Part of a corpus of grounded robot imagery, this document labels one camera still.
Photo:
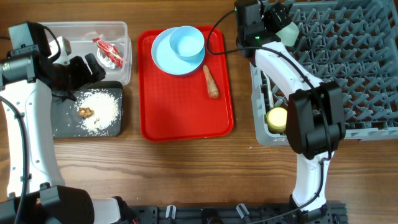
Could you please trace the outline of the small light blue bowl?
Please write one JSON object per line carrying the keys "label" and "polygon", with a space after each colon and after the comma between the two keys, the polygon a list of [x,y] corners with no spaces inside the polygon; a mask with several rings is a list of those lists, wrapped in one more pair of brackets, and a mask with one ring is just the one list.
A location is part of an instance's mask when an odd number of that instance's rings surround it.
{"label": "small light blue bowl", "polygon": [[181,60],[193,60],[204,49],[204,36],[196,27],[181,26],[170,35],[169,44]]}

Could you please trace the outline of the white plastic spoon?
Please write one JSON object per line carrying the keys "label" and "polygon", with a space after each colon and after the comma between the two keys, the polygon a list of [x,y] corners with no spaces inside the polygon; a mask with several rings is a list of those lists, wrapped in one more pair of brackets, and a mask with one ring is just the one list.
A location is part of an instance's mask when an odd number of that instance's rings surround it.
{"label": "white plastic spoon", "polygon": [[271,82],[270,79],[267,75],[265,75],[266,78],[266,85],[267,85],[267,95],[268,95],[268,99],[269,99],[269,106],[270,109],[274,108],[274,100],[273,100],[273,96],[272,96],[272,88],[271,88]]}

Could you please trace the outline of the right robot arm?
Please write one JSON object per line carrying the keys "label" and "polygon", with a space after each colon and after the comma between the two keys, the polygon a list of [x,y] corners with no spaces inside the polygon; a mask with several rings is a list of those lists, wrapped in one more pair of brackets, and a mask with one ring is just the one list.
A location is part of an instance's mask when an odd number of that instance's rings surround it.
{"label": "right robot arm", "polygon": [[238,49],[288,99],[285,134],[297,155],[292,203],[300,213],[319,212],[330,160],[346,134],[341,87],[312,75],[287,50],[300,33],[288,7],[236,1],[234,11]]}

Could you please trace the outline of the large light blue plate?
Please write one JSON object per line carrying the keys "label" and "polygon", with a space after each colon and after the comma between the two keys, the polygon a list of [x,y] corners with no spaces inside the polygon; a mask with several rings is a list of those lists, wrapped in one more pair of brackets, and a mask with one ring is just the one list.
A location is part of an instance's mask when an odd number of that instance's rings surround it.
{"label": "large light blue plate", "polygon": [[187,75],[195,71],[205,58],[205,45],[200,54],[193,60],[179,59],[170,47],[171,33],[177,27],[162,31],[154,40],[151,47],[151,56],[156,66],[163,72],[171,75]]}

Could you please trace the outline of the red snack wrapper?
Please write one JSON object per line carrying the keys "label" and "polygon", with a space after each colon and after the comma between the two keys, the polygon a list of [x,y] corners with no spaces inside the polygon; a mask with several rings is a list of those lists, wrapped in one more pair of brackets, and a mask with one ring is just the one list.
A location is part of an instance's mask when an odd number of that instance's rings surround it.
{"label": "red snack wrapper", "polygon": [[99,37],[93,39],[93,42],[98,47],[97,57],[105,67],[110,69],[122,67],[124,59],[114,45],[101,40]]}

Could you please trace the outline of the yellow plastic cup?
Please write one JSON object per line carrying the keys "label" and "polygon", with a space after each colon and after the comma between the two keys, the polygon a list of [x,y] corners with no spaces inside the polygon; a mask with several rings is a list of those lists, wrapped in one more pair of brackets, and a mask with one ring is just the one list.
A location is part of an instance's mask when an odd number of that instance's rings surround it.
{"label": "yellow plastic cup", "polygon": [[265,121],[271,133],[283,133],[287,124],[287,110],[275,107],[267,112]]}

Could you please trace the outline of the brown food scrap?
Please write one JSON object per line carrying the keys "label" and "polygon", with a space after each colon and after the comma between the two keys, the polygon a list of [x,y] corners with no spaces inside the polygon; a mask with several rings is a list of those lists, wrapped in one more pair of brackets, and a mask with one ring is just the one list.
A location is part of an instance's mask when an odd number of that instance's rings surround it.
{"label": "brown food scrap", "polygon": [[94,112],[90,108],[79,108],[78,116],[82,118],[89,118],[93,116]]}

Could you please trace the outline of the green bowl with rice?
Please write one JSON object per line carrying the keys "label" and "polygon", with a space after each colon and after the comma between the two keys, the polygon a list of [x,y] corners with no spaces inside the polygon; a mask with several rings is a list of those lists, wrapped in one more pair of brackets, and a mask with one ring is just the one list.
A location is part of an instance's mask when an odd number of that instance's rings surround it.
{"label": "green bowl with rice", "polygon": [[294,22],[291,22],[289,25],[282,28],[280,31],[276,33],[276,36],[280,39],[280,41],[286,47],[293,47],[296,43],[296,40],[299,36],[299,28]]}

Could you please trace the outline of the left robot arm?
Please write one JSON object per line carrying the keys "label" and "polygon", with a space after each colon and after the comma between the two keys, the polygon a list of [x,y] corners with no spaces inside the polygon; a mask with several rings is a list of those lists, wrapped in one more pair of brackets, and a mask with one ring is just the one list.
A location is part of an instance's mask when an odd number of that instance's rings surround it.
{"label": "left robot arm", "polygon": [[2,223],[127,223],[133,218],[120,197],[93,200],[87,191],[67,187],[55,157],[51,125],[54,98],[72,100],[73,92],[102,80],[95,56],[62,59],[69,48],[36,22],[9,28],[12,49],[1,60],[1,103],[9,138],[11,174]]}

